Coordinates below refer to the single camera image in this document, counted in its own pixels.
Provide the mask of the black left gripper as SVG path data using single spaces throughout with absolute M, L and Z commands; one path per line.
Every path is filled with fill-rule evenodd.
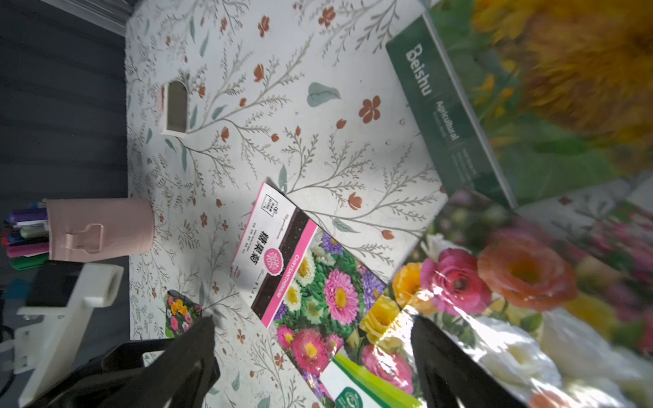
M 143 355 L 163 352 L 172 343 L 172 338 L 123 343 L 73 370 L 47 391 L 37 394 L 27 407 L 55 407 L 55 401 L 62 401 L 69 392 L 102 402 L 144 372 Z

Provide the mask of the mixed ranunculus seed packet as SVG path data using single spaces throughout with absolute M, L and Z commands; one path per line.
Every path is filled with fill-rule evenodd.
M 417 316 L 523 407 L 649 407 L 652 216 L 624 203 L 572 244 L 458 190 L 321 374 L 335 406 L 428 407 Z

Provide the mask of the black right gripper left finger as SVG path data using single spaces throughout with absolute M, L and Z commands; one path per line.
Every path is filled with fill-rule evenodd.
M 103 407 L 200 407 L 220 378 L 215 325 L 203 317 Z

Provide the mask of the green mimosa seed packet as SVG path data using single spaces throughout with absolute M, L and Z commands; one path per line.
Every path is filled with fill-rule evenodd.
M 164 334 L 167 338 L 182 336 L 202 318 L 202 311 L 202 306 L 196 302 L 175 290 L 169 290 L 165 297 Z

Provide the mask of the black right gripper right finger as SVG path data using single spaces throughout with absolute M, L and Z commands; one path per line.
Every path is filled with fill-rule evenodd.
M 417 316 L 411 345 L 428 407 L 523 407 L 433 321 Z

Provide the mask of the yellow sunflower seed packet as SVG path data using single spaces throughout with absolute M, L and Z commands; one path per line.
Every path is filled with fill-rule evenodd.
M 649 1 L 440 1 L 386 49 L 448 193 L 519 207 L 652 167 Z

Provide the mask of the chrysanthemum seed packet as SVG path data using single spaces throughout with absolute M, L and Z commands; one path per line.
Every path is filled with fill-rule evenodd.
M 321 373 L 358 332 L 383 280 L 268 183 L 253 204 L 231 280 L 316 397 L 331 401 Z

